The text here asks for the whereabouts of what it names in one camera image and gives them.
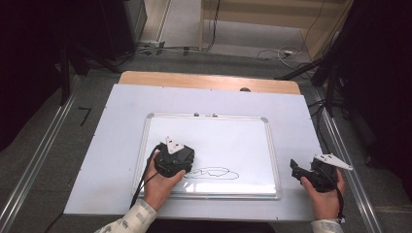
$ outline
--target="patterned sleeve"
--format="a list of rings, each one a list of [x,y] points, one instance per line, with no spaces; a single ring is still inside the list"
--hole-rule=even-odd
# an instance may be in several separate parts
[[[144,233],[155,220],[157,212],[145,201],[138,199],[126,215],[95,233]]]
[[[316,220],[312,221],[311,224],[314,233],[343,233],[339,223],[333,220]]]

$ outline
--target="wooden edge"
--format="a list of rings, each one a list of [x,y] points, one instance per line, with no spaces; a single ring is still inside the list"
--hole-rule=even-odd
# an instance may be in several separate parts
[[[246,87],[252,92],[300,95],[299,86],[292,81],[259,80],[218,75],[126,71],[121,74],[119,83],[235,91]]]

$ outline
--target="white board surface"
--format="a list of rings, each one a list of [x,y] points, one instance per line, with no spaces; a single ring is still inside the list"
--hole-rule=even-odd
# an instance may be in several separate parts
[[[149,113],[266,116],[282,184],[277,201],[168,200],[162,218],[311,220],[310,200],[291,176],[293,158],[309,167],[322,153],[301,95],[116,84],[100,118],[64,214],[123,215]]]
[[[265,117],[148,115],[133,191],[153,148],[161,141],[166,144],[166,137],[195,151],[191,172],[175,185],[170,198],[281,197],[271,131]]]

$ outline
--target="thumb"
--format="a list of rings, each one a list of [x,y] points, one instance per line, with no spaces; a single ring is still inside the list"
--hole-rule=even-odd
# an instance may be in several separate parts
[[[174,177],[173,180],[175,180],[175,182],[179,182],[182,180],[183,176],[185,175],[186,171],[185,170],[181,170],[179,171]]]
[[[317,193],[316,189],[313,185],[309,182],[309,180],[305,177],[300,178],[303,187],[305,188],[306,192],[309,194],[310,197],[314,197]]]

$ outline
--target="black handheld device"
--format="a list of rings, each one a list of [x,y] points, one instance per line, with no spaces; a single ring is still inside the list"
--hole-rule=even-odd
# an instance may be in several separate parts
[[[182,170],[190,172],[194,160],[193,149],[184,146],[183,149],[170,154],[167,145],[161,143],[159,150],[160,153],[154,159],[154,167],[161,176],[171,178]]]
[[[329,192],[336,188],[337,174],[336,167],[316,158],[311,164],[311,172],[300,168],[297,163],[291,159],[292,176],[300,181],[301,177],[305,177],[312,183],[313,187],[318,192]]]

